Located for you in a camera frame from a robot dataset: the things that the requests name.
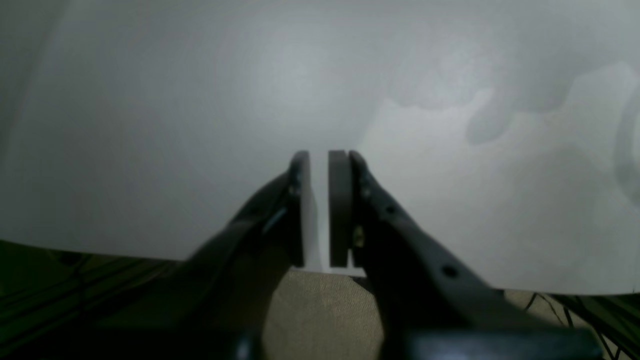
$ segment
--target white backdrop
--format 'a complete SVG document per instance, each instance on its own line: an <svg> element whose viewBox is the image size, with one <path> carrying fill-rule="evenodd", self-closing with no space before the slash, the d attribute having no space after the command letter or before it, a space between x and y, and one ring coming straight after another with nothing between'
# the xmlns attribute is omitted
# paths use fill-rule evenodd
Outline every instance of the white backdrop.
<svg viewBox="0 0 640 360"><path fill-rule="evenodd" d="M327 151L357 149L494 286L640 283L633 0L35 3L0 9L0 238L184 259L307 149L307 268L344 272Z"/></svg>

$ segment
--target table surface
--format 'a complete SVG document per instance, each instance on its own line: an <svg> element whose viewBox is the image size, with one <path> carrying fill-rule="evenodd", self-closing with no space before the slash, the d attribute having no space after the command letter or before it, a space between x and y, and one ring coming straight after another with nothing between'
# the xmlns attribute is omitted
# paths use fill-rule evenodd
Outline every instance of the table surface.
<svg viewBox="0 0 640 360"><path fill-rule="evenodd" d="M0 238L185 259L306 149L307 269L357 274L327 221L327 151L357 149L491 285L640 283L637 1L0 7Z"/></svg>

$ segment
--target screw hole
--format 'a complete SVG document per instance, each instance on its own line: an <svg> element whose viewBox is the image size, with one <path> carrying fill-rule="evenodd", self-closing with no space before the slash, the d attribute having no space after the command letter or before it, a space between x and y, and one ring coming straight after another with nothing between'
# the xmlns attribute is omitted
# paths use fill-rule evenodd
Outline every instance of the screw hole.
<svg viewBox="0 0 640 360"><path fill-rule="evenodd" d="M445 265L442 267L442 272L450 278L458 277L458 271L451 265Z"/></svg>

